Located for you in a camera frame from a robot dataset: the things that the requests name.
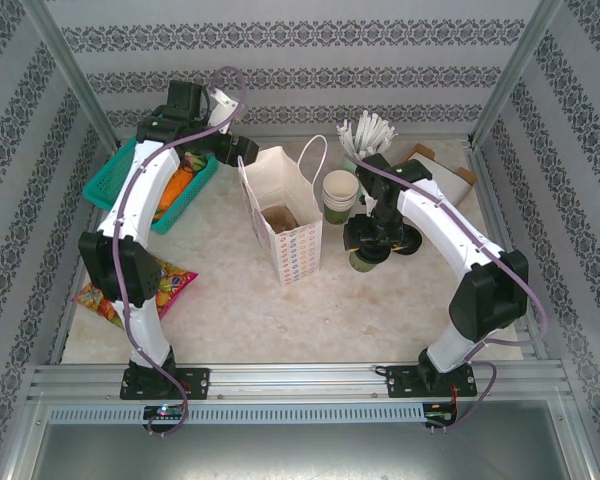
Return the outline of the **bundle of white wrapped straws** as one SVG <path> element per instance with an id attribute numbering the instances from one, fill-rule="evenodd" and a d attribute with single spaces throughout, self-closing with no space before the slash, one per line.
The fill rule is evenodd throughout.
<path id="1" fill-rule="evenodd" d="M 358 160 L 386 152 L 397 136 L 388 120 L 368 110 L 364 110 L 356 122 L 345 119 L 337 124 L 336 131 L 346 154 Z"/>

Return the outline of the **teal plastic basket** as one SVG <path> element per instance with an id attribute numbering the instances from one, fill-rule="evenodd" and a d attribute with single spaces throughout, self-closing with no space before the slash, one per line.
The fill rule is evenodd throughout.
<path id="1" fill-rule="evenodd" d="M 127 141 L 119 151 L 87 182 L 83 188 L 84 197 L 103 210 L 111 210 L 134 160 L 136 139 Z M 211 154 L 204 156 L 206 165 L 197 170 L 193 179 L 180 193 L 170 208 L 151 226 L 151 230 L 158 234 L 166 234 L 180 218 L 189 204 L 210 181 L 218 169 L 219 162 Z"/>

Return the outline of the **stack of green paper cups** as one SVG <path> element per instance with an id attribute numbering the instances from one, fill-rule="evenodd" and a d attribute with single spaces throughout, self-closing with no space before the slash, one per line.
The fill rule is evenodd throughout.
<path id="1" fill-rule="evenodd" d="M 357 177 L 346 170 L 336 170 L 323 180 L 324 217 L 329 224 L 341 225 L 349 218 L 359 190 Z"/>

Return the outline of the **aluminium frame post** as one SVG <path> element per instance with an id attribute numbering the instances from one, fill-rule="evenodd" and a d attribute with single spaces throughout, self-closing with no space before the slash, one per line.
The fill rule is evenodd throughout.
<path id="1" fill-rule="evenodd" d="M 98 134 L 100 141 L 109 153 L 115 153 L 120 146 L 120 140 L 60 27 L 51 15 L 46 1 L 19 1 L 57 66 L 60 68 L 69 87 L 73 90 L 91 125 Z"/>
<path id="2" fill-rule="evenodd" d="M 475 150 L 489 134 L 507 98 L 523 74 L 534 50 L 544 37 L 563 0 L 539 0 L 537 8 L 521 34 L 508 63 L 485 103 L 474 129 L 469 135 L 470 147 Z"/>

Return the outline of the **aluminium mounting rail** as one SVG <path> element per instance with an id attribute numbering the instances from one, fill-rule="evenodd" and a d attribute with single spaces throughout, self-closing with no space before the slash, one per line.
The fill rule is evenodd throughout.
<path id="1" fill-rule="evenodd" d="M 497 361 L 488 400 L 571 397 L 561 362 Z M 381 401 L 386 380 L 369 363 L 210 365 L 209 403 L 327 403 Z M 119 400 L 122 364 L 43 365 L 34 370 L 28 401 L 50 404 L 113 403 Z"/>

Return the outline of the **brown pulp cup carrier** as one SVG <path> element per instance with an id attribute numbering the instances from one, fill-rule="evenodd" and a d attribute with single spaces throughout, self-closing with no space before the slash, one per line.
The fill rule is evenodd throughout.
<path id="1" fill-rule="evenodd" d="M 272 206 L 262 210 L 261 214 L 275 234 L 292 231 L 299 227 L 292 212 L 285 206 Z"/>

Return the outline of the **white printed paper bag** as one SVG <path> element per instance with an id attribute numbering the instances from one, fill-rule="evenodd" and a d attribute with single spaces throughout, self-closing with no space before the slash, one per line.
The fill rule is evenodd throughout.
<path id="1" fill-rule="evenodd" d="M 300 170 L 303 159 L 293 160 L 280 146 L 260 151 L 250 165 L 238 160 L 252 229 L 281 285 L 289 285 L 320 269 L 323 213 L 314 187 L 326 159 L 328 143 L 322 135 L 311 140 L 323 143 L 319 164 L 311 179 Z M 264 211 L 272 207 L 286 208 L 297 226 L 275 232 L 264 216 Z"/>

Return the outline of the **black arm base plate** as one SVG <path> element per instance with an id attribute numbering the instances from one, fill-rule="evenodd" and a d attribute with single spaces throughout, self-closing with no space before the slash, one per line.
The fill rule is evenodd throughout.
<path id="1" fill-rule="evenodd" d="M 206 400 L 210 370 L 206 368 L 177 367 L 173 377 L 184 389 L 188 400 Z M 177 400 L 179 389 L 155 369 L 127 368 L 122 377 L 121 400 Z"/>
<path id="2" fill-rule="evenodd" d="M 385 368 L 390 398 L 446 398 L 456 393 L 460 398 L 477 396 L 473 369 L 462 365 L 450 372 L 433 370 L 429 375 L 419 365 L 395 365 Z"/>

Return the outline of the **colourful fruit candy bag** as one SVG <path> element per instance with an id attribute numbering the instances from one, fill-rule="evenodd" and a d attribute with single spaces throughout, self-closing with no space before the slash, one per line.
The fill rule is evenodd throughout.
<path id="1" fill-rule="evenodd" d="M 162 319 L 176 302 L 184 289 L 194 281 L 198 274 L 155 258 L 161 268 L 161 279 L 156 294 L 156 308 L 158 318 Z M 106 319 L 112 325 L 123 329 L 123 320 L 120 318 L 113 304 L 104 297 L 103 292 L 92 283 L 84 286 L 72 299 L 78 305 Z"/>

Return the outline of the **aluminium side rail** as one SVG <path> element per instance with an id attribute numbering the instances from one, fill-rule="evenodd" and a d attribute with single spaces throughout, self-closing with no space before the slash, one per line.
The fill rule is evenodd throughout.
<path id="1" fill-rule="evenodd" d="M 474 190 L 483 214 L 488 237 L 494 243 L 510 251 L 513 249 L 513 244 L 484 158 L 469 141 L 462 141 L 462 145 L 468 169 L 477 178 Z M 529 303 L 526 314 L 516 320 L 514 326 L 519 341 L 531 340 L 539 334 L 536 312 L 532 303 Z"/>

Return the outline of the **white napkin stack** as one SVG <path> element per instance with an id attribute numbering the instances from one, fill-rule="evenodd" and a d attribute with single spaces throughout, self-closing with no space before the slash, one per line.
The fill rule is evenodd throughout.
<path id="1" fill-rule="evenodd" d="M 447 167 L 420 153 L 413 154 L 411 158 L 418 160 L 431 173 L 441 192 L 454 206 L 458 206 L 471 192 L 473 186 Z"/>

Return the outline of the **small controller board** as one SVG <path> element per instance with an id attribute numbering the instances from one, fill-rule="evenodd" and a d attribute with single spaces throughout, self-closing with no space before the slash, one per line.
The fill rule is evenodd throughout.
<path id="1" fill-rule="evenodd" d="M 453 405 L 427 404 L 424 406 L 424 414 L 431 425 L 448 427 L 456 422 L 457 408 Z"/>
<path id="2" fill-rule="evenodd" d="M 178 422 L 184 413 L 182 405 L 154 405 L 145 406 L 143 411 L 144 421 L 173 421 Z"/>

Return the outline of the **brown cardboard napkin box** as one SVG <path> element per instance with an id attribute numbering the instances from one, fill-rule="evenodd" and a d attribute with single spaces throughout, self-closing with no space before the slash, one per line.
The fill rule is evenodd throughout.
<path id="1" fill-rule="evenodd" d="M 431 150 L 429 147 L 427 147 L 423 144 L 420 144 L 420 143 L 417 143 L 413 146 L 413 148 L 405 156 L 405 160 L 412 160 L 411 156 L 415 153 L 420 153 L 420 154 L 426 156 L 427 158 L 434 160 L 437 163 L 445 166 L 444 164 L 442 164 L 436 160 L 436 154 L 433 150 Z M 465 167 L 449 167 L 449 166 L 445 166 L 445 167 L 450 169 L 452 172 L 460 175 L 464 180 L 469 182 L 473 187 L 476 184 L 476 182 L 477 182 L 476 175 L 473 172 L 469 171 L 467 168 L 465 168 Z"/>

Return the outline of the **pink dragon fruit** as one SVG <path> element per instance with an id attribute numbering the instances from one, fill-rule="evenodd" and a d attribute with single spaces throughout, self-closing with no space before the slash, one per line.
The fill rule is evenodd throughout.
<path id="1" fill-rule="evenodd" d="M 207 160 L 205 156 L 199 156 L 191 152 L 185 152 L 181 158 L 181 168 L 193 175 L 196 175 L 198 172 L 204 170 L 206 166 Z"/>

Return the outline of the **green paper coffee cup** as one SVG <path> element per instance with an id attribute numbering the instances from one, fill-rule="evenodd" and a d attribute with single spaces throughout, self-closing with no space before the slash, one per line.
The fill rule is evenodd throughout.
<path id="1" fill-rule="evenodd" d="M 368 263 L 361 262 L 353 255 L 353 252 L 354 251 L 352 251 L 349 254 L 349 264 L 354 270 L 356 270 L 360 273 L 367 273 L 367 272 L 371 271 L 372 269 L 374 269 L 379 264 L 379 263 L 378 264 L 368 264 Z"/>

